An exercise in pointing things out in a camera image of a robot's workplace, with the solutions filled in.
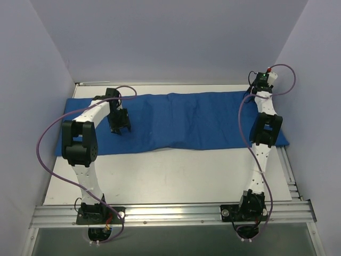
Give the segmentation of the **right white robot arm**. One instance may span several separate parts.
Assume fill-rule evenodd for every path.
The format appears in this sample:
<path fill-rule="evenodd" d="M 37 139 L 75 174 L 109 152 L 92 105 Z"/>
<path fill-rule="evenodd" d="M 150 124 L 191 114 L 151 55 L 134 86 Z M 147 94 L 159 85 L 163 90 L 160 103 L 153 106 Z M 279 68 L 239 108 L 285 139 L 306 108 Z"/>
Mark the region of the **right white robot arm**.
<path fill-rule="evenodd" d="M 238 110 L 239 131 L 255 161 L 251 168 L 250 181 L 236 208 L 237 215 L 242 220 L 249 220 L 257 211 L 261 212 L 265 205 L 264 173 L 270 151 L 277 141 L 283 122 L 283 118 L 275 111 L 272 101 L 273 83 L 277 77 L 278 75 L 271 68 L 264 73 L 257 73 L 248 90 L 250 95 L 242 100 Z M 241 127 L 241 112 L 248 98 L 254 99 L 258 113 L 251 127 L 249 140 L 246 140 Z"/>

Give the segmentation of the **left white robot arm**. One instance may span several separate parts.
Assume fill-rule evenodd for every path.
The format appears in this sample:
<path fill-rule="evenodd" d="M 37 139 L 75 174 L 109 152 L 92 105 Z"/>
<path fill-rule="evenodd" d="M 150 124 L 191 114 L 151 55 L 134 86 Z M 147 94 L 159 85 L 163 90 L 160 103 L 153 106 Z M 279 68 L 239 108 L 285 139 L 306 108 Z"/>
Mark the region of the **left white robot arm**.
<path fill-rule="evenodd" d="M 63 121 L 61 129 L 62 157 L 71 165 L 82 190 L 80 209 L 94 223 L 103 223 L 108 216 L 94 164 L 99 154 L 96 128 L 104 119 L 113 134 L 121 135 L 122 129 L 131 131 L 128 111 L 123 107 L 118 88 L 107 88 L 105 95 L 95 96 L 81 114 Z"/>

